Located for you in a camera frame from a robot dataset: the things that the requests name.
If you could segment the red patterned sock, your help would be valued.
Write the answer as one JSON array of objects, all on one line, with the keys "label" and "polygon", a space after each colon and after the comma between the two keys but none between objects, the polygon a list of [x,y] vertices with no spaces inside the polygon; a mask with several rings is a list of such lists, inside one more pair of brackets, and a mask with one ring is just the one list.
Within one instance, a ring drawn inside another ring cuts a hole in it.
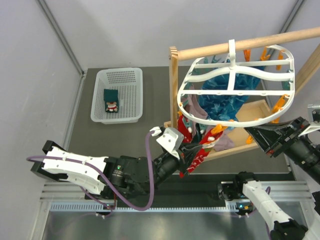
[{"label": "red patterned sock", "polygon": [[184,115],[181,115],[177,122],[178,131],[183,134],[183,143],[191,143],[193,140],[193,124]]},{"label": "red patterned sock", "polygon": [[220,131],[218,133],[211,133],[210,131],[203,137],[203,139],[199,142],[202,145],[202,148],[195,155],[192,163],[187,168],[188,174],[191,174],[200,164],[202,164],[208,154],[211,152],[212,148],[219,141],[220,137],[224,131]]}]

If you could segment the white clip hanger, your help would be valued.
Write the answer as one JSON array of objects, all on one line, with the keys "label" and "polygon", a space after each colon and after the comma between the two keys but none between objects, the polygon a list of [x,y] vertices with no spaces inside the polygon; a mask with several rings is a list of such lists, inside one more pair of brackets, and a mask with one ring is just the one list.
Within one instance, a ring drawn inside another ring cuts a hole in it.
[{"label": "white clip hanger", "polygon": [[[295,61],[293,54],[280,45],[264,48],[259,60],[237,61],[235,41],[229,41],[224,61],[197,58],[177,92],[178,130],[190,143],[196,139],[210,143],[225,129],[254,127],[278,123],[291,107],[295,95]],[[271,113],[252,120],[238,120],[237,113],[249,97],[278,97]]]}]

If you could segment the green reindeer sock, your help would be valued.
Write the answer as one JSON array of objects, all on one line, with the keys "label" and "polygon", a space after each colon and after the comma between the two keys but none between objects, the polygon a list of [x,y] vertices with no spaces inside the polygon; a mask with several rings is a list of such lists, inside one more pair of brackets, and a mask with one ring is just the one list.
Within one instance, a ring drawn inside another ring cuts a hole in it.
[{"label": "green reindeer sock", "polygon": [[103,100],[106,113],[117,113],[119,111],[119,91],[117,89],[104,89]]}]

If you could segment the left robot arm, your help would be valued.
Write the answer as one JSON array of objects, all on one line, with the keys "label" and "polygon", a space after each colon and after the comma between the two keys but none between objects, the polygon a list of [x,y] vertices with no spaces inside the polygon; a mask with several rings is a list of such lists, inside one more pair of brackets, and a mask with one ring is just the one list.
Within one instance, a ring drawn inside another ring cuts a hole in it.
[{"label": "left robot arm", "polygon": [[196,143],[182,143],[178,157],[164,150],[161,155],[148,161],[147,157],[92,157],[65,151],[54,141],[48,140],[42,150],[44,159],[30,159],[31,172],[40,178],[56,182],[70,182],[86,189],[99,199],[110,199],[115,191],[130,199],[150,193],[173,173],[187,174],[189,166],[200,151]]}]

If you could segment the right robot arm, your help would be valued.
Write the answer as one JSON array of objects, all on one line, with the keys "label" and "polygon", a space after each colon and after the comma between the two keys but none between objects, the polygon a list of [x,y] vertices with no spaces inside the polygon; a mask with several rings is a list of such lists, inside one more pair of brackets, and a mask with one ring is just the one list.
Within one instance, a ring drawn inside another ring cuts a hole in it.
[{"label": "right robot arm", "polygon": [[[320,182],[320,146],[309,134],[319,132],[319,123],[303,117],[281,122],[246,127],[245,130],[270,157],[284,154],[289,160],[295,180],[303,180],[305,173],[315,183]],[[306,227],[283,211],[271,198],[271,188],[264,189],[252,172],[240,172],[234,178],[233,192],[247,197],[263,217],[271,240],[318,240],[320,238],[320,193],[315,200],[313,223]]]}]

